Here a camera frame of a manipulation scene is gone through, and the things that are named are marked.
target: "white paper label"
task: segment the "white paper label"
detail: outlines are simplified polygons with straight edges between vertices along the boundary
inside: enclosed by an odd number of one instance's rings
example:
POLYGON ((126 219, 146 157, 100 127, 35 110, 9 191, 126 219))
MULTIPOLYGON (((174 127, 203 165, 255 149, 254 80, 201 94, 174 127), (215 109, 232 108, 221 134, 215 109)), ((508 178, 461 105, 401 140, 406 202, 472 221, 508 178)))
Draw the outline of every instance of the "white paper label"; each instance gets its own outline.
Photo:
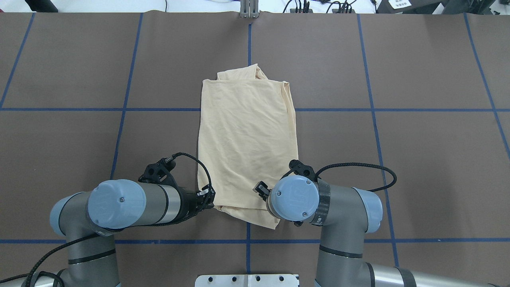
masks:
POLYGON ((411 6, 411 2, 409 2, 409 0, 389 0, 389 2, 393 9, 400 9, 411 6))

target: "metal bracket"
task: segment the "metal bracket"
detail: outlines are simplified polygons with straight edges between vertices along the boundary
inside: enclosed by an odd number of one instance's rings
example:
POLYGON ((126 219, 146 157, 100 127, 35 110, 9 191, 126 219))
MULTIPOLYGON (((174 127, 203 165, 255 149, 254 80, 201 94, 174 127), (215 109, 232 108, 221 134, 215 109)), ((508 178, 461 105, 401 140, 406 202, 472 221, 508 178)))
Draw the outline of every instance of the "metal bracket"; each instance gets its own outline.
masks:
POLYGON ((241 18, 258 18, 259 0, 241 0, 241 18))
POLYGON ((201 275, 195 281, 195 287, 299 287, 299 275, 261 274, 261 275, 201 275))

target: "cloth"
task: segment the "cloth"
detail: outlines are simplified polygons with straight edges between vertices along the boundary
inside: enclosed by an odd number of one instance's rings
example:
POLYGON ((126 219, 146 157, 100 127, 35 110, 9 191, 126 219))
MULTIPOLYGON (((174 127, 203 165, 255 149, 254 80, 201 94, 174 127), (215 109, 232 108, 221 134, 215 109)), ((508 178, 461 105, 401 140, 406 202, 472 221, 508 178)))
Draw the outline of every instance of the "cloth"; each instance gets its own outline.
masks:
MULTIPOLYGON (((257 64, 203 81, 198 159, 211 175, 216 209, 275 229, 279 219, 252 189, 260 180, 274 186, 297 156, 288 82, 269 80, 257 64)), ((199 186, 207 182, 199 169, 199 186)))

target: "metal plate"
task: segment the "metal plate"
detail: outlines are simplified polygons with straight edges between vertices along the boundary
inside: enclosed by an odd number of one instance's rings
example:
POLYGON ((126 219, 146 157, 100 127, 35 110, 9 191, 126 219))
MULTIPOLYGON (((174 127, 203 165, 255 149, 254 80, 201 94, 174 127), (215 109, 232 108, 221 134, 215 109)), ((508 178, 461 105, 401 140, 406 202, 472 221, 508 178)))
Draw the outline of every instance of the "metal plate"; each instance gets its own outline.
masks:
POLYGON ((200 275, 195 281, 195 287, 213 287, 213 286, 299 287, 299 275, 295 274, 200 275))

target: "black rubber band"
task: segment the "black rubber band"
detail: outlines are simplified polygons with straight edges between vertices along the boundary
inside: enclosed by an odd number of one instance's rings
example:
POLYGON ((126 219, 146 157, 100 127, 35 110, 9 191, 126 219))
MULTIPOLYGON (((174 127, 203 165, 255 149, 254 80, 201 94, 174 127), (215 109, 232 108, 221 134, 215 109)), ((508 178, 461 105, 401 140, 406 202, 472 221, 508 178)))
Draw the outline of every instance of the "black rubber band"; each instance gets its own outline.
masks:
POLYGON ((363 253, 359 254, 359 253, 343 252, 343 251, 338 251, 338 250, 331 249, 328 247, 324 247, 322 245, 319 245, 319 250, 322 250, 327 253, 331 253, 333 255, 338 255, 338 256, 344 256, 344 257, 349 257, 349 258, 363 258, 363 253))
POLYGON ((414 279, 414 275, 411 271, 404 268, 395 267, 402 275, 402 281, 404 282, 404 287, 416 287, 416 280, 414 279))
POLYGON ((368 266, 368 272, 370 272, 370 287, 375 287, 375 274, 374 274, 374 267, 372 267, 372 264, 365 262, 368 266))
POLYGON ((165 217, 166 212, 168 211, 168 201, 170 200, 170 199, 168 199, 168 194, 166 193, 166 190, 165 190, 162 186, 160 186, 159 184, 158 184, 157 186, 159 186, 159 187, 161 188, 161 190, 163 191, 163 193, 165 194, 165 198, 166 198, 166 206, 165 206, 165 212, 163 213, 163 215, 161 216, 161 218, 159 218, 159 219, 158 219, 158 221, 156 221, 156 222, 154 222, 154 223, 158 223, 159 221, 161 221, 161 220, 165 217))
POLYGON ((319 186, 319 206, 315 211, 315 216, 312 222, 312 225, 322 226, 327 218, 327 213, 329 212, 329 202, 331 198, 331 187, 330 185, 318 179, 317 181, 319 186))
POLYGON ((116 251, 115 251, 115 248, 114 248, 114 249, 112 249, 110 251, 103 252, 103 253, 96 254, 96 255, 92 255, 92 256, 87 256, 87 257, 78 258, 78 259, 69 259, 67 262, 69 264, 78 264, 78 263, 88 262, 88 261, 100 259, 100 258, 103 258, 103 257, 106 257, 106 256, 110 256, 112 254, 115 254, 115 252, 116 251))

